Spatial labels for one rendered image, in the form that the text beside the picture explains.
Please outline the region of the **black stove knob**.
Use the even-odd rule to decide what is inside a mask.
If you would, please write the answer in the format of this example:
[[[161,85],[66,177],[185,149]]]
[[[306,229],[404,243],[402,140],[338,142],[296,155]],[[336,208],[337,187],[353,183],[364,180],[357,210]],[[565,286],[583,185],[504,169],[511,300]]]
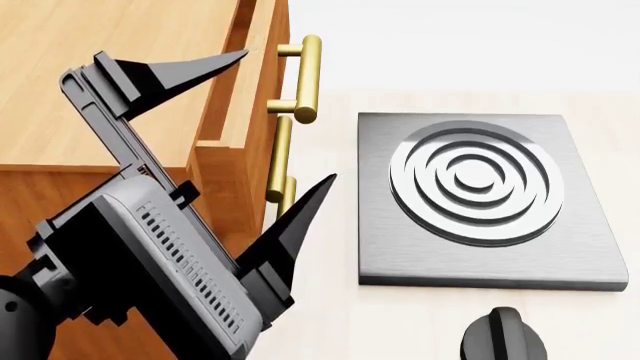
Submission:
[[[498,307],[465,330],[460,359],[548,360],[548,355],[539,335],[515,308]]]

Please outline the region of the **silver stove burner plate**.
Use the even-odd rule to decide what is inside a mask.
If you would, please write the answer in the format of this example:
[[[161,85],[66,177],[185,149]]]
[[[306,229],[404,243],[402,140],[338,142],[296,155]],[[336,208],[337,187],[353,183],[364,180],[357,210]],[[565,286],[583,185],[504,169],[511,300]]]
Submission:
[[[360,284],[629,283],[562,116],[360,113],[357,155]]]

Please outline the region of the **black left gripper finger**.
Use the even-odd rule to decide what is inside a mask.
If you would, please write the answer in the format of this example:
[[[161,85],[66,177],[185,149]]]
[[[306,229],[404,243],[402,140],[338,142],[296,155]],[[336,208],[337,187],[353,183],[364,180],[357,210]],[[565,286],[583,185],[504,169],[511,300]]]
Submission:
[[[106,101],[114,116],[130,121],[142,113],[222,74],[247,56],[237,50],[183,62],[142,63],[97,53],[94,65],[115,92]]]
[[[236,259],[236,278],[260,311],[264,330],[294,304],[296,259],[336,178],[333,173],[310,188]]]

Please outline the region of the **wooden cabinet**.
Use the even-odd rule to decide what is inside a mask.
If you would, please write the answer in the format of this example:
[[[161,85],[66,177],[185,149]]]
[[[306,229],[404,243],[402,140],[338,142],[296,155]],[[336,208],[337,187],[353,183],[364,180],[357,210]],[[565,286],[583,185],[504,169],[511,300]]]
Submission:
[[[224,74],[134,120],[175,182],[232,254],[260,233],[290,41],[288,0],[0,0],[0,274],[31,258],[27,241],[117,170],[59,88],[98,52],[174,62],[235,50]]]

